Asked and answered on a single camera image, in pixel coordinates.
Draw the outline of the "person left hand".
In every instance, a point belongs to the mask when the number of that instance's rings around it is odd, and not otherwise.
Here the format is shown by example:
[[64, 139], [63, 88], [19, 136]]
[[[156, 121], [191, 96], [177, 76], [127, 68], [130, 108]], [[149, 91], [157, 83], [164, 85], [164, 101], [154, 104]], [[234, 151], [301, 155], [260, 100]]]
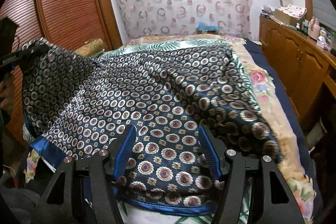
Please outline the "person left hand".
[[11, 115], [15, 106], [15, 83], [12, 73], [5, 75], [0, 85], [1, 110]]

